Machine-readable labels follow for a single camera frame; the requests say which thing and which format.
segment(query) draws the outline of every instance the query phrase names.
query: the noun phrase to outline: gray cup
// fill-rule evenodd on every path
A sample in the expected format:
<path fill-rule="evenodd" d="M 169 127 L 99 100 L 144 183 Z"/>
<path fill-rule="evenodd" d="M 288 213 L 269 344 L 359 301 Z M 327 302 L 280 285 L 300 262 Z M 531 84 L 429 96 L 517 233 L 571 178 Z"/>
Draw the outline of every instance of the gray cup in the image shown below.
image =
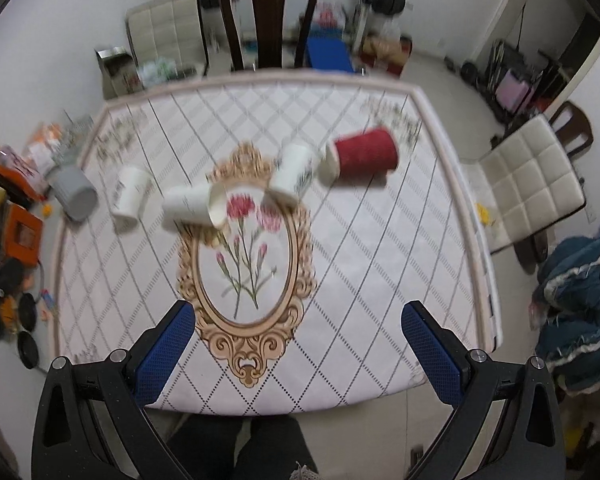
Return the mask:
<path fill-rule="evenodd" d="M 59 170 L 51 181 L 51 187 L 66 215 L 76 222 L 85 220 L 98 203 L 95 187 L 77 166 Z"/>

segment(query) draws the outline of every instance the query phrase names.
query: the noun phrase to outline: table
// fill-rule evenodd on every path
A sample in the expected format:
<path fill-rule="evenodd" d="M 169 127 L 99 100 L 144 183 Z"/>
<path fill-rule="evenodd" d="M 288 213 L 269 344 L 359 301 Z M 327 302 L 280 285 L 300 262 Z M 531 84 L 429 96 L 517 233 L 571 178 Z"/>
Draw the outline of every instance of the table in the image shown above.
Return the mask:
<path fill-rule="evenodd" d="M 320 149 L 373 126 L 386 110 L 379 104 L 422 120 L 397 171 L 332 186 L 314 180 L 295 210 L 266 199 L 280 146 Z M 104 160 L 99 139 L 129 117 L 131 142 Z M 420 89 L 263 70 L 108 102 L 92 135 L 81 164 L 99 204 L 84 224 L 59 230 L 56 353 L 74 363 L 103 359 L 186 298 L 196 334 L 155 407 L 266 415 L 415 386 L 424 374 L 400 329 L 410 300 L 423 301 L 468 348 L 497 344 L 484 234 L 458 158 Z M 138 224 L 114 224 L 109 214 L 123 163 L 154 177 Z M 178 230 L 163 219 L 167 189 L 205 178 L 228 190 L 230 221 L 221 232 Z"/>

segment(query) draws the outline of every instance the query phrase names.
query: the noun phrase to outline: white tufted chair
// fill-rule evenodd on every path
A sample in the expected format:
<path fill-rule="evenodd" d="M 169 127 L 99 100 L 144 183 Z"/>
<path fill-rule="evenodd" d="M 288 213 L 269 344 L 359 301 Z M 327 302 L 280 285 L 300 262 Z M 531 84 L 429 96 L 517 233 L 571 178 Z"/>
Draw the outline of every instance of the white tufted chair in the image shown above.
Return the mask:
<path fill-rule="evenodd" d="M 476 162 L 464 163 L 474 197 L 491 216 L 491 253 L 540 232 L 585 205 L 578 177 L 543 115 Z"/>
<path fill-rule="evenodd" d="M 206 75 L 208 53 L 198 0 L 153 0 L 126 13 L 126 33 L 136 65 L 157 57 L 178 69 Z"/>

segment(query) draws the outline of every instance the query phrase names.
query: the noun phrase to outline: screw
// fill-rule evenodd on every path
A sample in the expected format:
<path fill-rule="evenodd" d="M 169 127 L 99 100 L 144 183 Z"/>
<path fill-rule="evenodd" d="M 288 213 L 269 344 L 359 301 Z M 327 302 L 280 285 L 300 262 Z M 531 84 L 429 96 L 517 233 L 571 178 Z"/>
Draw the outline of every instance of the screw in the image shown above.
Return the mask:
<path fill-rule="evenodd" d="M 477 363 L 483 363 L 487 360 L 487 354 L 484 353 L 483 350 L 475 349 L 469 352 L 469 357 L 476 361 Z"/>
<path fill-rule="evenodd" d="M 118 348 L 117 350 L 114 350 L 109 355 L 109 359 L 111 359 L 115 363 L 124 361 L 125 357 L 126 357 L 126 350 L 124 350 L 122 348 Z"/>
<path fill-rule="evenodd" d="M 64 365 L 66 364 L 66 358 L 64 357 L 56 357 L 54 359 L 54 361 L 51 363 L 51 367 L 54 370 L 60 370 L 64 367 Z"/>
<path fill-rule="evenodd" d="M 530 361 L 533 368 L 537 368 L 538 370 L 542 370 L 544 368 L 544 361 L 542 361 L 542 359 L 537 355 L 534 355 Z"/>

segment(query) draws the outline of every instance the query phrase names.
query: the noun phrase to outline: person's leg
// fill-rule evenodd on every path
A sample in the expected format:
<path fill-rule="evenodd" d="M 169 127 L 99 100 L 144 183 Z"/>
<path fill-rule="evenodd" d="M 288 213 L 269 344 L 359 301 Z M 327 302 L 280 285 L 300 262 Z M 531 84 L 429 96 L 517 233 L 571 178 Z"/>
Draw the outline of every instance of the person's leg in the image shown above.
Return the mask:
<path fill-rule="evenodd" d="M 239 416 L 191 415 L 167 446 L 194 480 L 228 480 L 241 427 Z"/>
<path fill-rule="evenodd" d="M 260 416 L 251 421 L 232 480 L 288 480 L 298 464 L 318 472 L 298 422 L 288 415 Z"/>

